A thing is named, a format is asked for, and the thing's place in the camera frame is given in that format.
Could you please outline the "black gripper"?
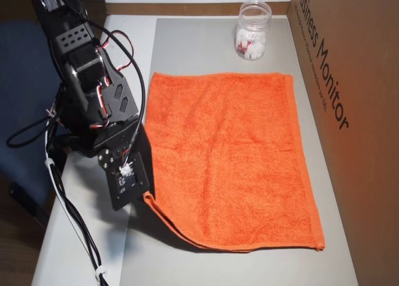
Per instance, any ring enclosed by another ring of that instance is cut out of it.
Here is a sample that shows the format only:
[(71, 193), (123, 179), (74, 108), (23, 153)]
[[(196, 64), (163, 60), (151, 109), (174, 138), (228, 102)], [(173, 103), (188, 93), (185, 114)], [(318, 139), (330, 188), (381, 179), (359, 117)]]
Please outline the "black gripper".
[(130, 161), (135, 152), (140, 152), (148, 180), (148, 190), (155, 198), (155, 184), (151, 144), (143, 124), (138, 119), (117, 122), (97, 132), (93, 150), (98, 157), (99, 165), (105, 171), (119, 168), (124, 159)]

